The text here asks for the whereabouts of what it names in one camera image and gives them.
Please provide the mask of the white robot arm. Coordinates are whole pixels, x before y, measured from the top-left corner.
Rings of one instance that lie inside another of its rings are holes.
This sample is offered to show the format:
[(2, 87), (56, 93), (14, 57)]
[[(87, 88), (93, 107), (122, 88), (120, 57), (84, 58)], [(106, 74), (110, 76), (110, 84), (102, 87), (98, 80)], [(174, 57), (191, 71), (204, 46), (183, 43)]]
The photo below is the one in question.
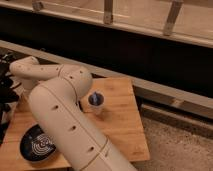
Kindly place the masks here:
[(75, 171), (137, 171), (78, 107), (92, 86), (87, 68), (43, 65), (30, 56), (9, 69), (24, 81), (31, 113)]

